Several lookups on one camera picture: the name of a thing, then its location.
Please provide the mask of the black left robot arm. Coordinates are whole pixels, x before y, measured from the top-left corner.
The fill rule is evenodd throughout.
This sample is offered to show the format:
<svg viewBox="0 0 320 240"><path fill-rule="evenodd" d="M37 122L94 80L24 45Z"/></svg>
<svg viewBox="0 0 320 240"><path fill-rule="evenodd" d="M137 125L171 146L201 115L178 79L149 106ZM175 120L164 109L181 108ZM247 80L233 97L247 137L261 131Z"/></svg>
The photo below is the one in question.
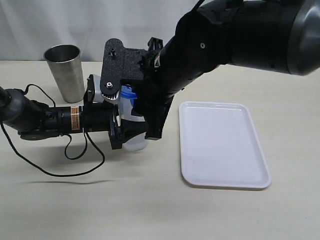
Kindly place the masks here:
<svg viewBox="0 0 320 240"><path fill-rule="evenodd" d="M118 108L107 102L83 106L48 106L30 100L21 89L0 90L0 120L27 141L45 140L83 132L108 132L111 148L121 149L128 140L147 131L145 121L117 121Z"/></svg>

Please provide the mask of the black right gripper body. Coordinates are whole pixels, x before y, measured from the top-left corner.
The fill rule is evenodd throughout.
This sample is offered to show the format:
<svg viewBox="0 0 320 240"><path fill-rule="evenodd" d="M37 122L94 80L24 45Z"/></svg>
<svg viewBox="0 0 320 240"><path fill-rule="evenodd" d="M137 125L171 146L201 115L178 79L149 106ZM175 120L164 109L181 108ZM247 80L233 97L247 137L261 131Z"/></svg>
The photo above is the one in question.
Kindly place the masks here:
<svg viewBox="0 0 320 240"><path fill-rule="evenodd" d="M168 114L173 96L185 87L185 40L172 37L167 44L152 37L143 59L144 80L136 88L134 110L145 118Z"/></svg>

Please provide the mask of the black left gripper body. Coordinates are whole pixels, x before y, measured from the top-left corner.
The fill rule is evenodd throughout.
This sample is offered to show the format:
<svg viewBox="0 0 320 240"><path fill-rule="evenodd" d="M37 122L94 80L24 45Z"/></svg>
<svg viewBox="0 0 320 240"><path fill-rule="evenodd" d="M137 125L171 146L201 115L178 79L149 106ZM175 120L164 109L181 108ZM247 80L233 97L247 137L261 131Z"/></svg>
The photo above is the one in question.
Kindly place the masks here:
<svg viewBox="0 0 320 240"><path fill-rule="evenodd" d="M121 131L117 122L118 106L111 103L89 103L70 107L71 134L82 132L108 132L113 150L122 148Z"/></svg>

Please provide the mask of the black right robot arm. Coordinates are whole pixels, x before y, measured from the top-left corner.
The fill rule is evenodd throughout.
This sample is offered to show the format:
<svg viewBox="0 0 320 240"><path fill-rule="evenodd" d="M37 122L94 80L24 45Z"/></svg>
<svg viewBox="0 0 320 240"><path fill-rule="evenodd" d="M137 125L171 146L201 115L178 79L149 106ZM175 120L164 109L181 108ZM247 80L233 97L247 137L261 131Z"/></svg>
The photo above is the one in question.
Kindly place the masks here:
<svg viewBox="0 0 320 240"><path fill-rule="evenodd" d="M146 139L161 139L176 93L222 65L296 76L314 72L320 67L319 1L199 1L169 42L144 58L134 109L144 116Z"/></svg>

